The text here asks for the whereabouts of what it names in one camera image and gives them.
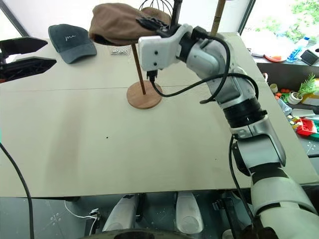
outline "gray baseball cap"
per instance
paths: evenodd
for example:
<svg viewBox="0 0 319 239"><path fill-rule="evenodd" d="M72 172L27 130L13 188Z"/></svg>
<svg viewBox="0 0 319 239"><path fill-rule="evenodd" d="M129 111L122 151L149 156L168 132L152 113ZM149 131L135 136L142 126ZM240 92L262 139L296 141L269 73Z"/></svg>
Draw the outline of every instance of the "gray baseball cap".
<svg viewBox="0 0 319 239"><path fill-rule="evenodd" d="M52 25L49 27L49 36L55 50L67 64L83 56L96 55L88 31L81 27L68 24Z"/></svg>

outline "black cable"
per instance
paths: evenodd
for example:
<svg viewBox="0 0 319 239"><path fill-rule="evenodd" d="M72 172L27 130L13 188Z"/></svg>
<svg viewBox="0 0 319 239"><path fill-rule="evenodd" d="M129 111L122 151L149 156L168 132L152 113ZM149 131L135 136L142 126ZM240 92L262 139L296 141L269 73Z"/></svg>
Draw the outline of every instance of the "black cable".
<svg viewBox="0 0 319 239"><path fill-rule="evenodd" d="M28 205L29 205L29 229L30 229L30 239L34 239L34 230L33 230L33 207L32 207L32 198L30 195L30 191L28 189L28 186L20 172L19 167L17 166L17 164L15 163L14 159L11 157L11 155L8 153L8 151L5 149L5 147L2 145L2 143L0 143L0 148L2 149L2 151L5 153L5 155L8 157L8 159L10 160L10 162L12 163L14 169L16 170L16 173L18 174L21 183L23 184L25 193L26 193L26 197L28 199Z"/></svg>
<svg viewBox="0 0 319 239"><path fill-rule="evenodd" d="M318 158L319 157L319 154L311 154L311 155L308 155L308 158Z"/></svg>
<svg viewBox="0 0 319 239"><path fill-rule="evenodd" d="M198 86L198 85L200 85L200 84L202 84L202 83L205 83L205 82L207 82L207 81L211 81L211 80L214 80L214 79L217 79L217 78L221 78L221 77L223 77L223 76L224 76L224 74L219 74L219 75L207 77L207 78L205 78L205 79L203 79L203 80L201 80L201 81L197 81L196 83L194 83L194 84L192 84L192 85L190 85L190 86L185 87L184 89L181 89L180 91L177 91L177 92L172 93L172 94L167 94L167 95L166 95L166 94L163 94L161 91L158 90L158 88L156 87L154 81L151 81L151 83L152 83L152 86L153 86L154 90L155 90L160 96L162 96L162 97L172 97L172 96L177 96L177 95L179 95L179 94L181 94L181 93L183 93L183 92L185 92L185 91L188 91L188 90L190 90L190 89L194 88L195 86ZM251 77L249 77L249 76L247 76L247 75L244 75L244 74L240 74L240 73L228 73L226 77L228 77L228 76L241 77L241 78L244 78L244 79L248 80L249 82L251 82L252 85L253 85L254 88L255 88L256 98L258 98L258 96L259 96L258 85L257 85L257 83L256 83Z"/></svg>
<svg viewBox="0 0 319 239"><path fill-rule="evenodd" d="M215 36L207 36L206 37L207 39L210 39L210 40L215 40L215 41L218 41L220 44L223 45L223 47L225 48L225 51L226 51L226 65L225 65L225 72L224 72L224 75L223 75L223 78L221 79L221 82L220 84L218 85L216 91L214 92L214 94L209 97L207 100L203 100L201 101L200 103L201 104L206 104L208 102L211 102L211 101L215 101L215 97L218 95L218 93L220 92L220 90L223 88L225 82L226 82L226 79L227 79L227 74L229 72L229 66L230 66L230 50L229 50L229 47L227 45L227 43L225 41L223 41L222 39L218 38L218 37L215 37Z"/></svg>
<svg viewBox="0 0 319 239"><path fill-rule="evenodd" d="M232 154L232 148L231 148L231 147L232 147L232 145L233 145L233 142L234 142L234 138L233 138L233 136L232 136L232 137L230 138L230 141L229 141L229 149L228 149L228 160L229 160L230 173L231 173L231 176L232 176L232 178L233 178L233 180L234 180L234 183L235 183L235 185L236 185L236 189L237 189L237 191L238 191L238 193L239 193L239 196L240 196L241 200L243 201L243 204L244 204L244 207L245 207L245 209L246 209L246 211L247 211L247 213L248 213L248 216L249 216L251 222L253 222L253 220L254 220L254 215L253 215L253 213L251 212L251 210L250 210L250 208L249 208L249 206L248 206L247 200L246 200L246 198L245 198L245 196L244 196L244 194L243 194L243 191L241 190L241 188L240 188L240 186L239 186L239 184L238 184L236 175L235 175L235 173L234 173L233 161L232 161L232 157L231 157L231 154Z"/></svg>

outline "red toy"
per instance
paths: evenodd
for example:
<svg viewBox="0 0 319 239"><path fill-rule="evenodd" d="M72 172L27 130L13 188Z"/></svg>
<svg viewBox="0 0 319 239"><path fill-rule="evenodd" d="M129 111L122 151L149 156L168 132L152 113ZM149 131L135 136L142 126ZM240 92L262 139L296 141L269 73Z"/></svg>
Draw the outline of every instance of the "red toy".
<svg viewBox="0 0 319 239"><path fill-rule="evenodd" d="M312 120L300 119L299 121L303 124L297 128L298 134L308 136L313 133L317 133L317 128L315 126L315 123Z"/></svg>

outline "robotic arm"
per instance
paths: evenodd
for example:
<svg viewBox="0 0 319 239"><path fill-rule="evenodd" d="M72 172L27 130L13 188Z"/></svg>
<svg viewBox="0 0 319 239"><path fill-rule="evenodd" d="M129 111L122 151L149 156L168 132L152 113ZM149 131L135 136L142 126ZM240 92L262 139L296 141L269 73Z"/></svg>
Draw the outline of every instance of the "robotic arm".
<svg viewBox="0 0 319 239"><path fill-rule="evenodd" d="M317 212L301 186L282 169L285 151L267 112L260 107L257 89L247 77L240 77L246 73L233 58L231 45L225 39L212 40L202 28L192 29L187 24L162 28L157 33L159 36L139 39L140 62L152 82L157 70L178 61L186 63L201 79L229 72L224 84L220 77L207 81L207 85L237 140L231 145L236 165L252 179L256 230L271 229L279 239L317 239Z"/></svg>

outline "wooden pole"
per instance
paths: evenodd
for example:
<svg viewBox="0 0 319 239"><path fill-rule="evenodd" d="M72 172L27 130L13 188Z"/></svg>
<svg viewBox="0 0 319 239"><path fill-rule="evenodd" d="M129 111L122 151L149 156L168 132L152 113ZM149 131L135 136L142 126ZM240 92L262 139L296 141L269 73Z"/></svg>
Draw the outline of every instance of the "wooden pole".
<svg viewBox="0 0 319 239"><path fill-rule="evenodd" d="M140 66L140 61L139 61L139 56L138 56L138 51L136 49L136 45L135 44L132 44L131 47L132 47L132 50L133 50L133 55L134 55L136 69L137 69L138 74L139 74L139 79L140 79L142 92L143 92L143 95L146 95L144 81L143 81L143 76L142 76L142 71L141 71L141 66Z"/></svg>
<svg viewBox="0 0 319 239"><path fill-rule="evenodd" d="M221 16L222 16L223 11L224 11L225 3L226 3L226 0L218 0L216 12L215 12L215 17L214 17L214 22L213 22L213 25L211 27L211 32L210 32L211 36L215 36L217 31L218 31L218 27L219 27L219 23L221 20Z"/></svg>

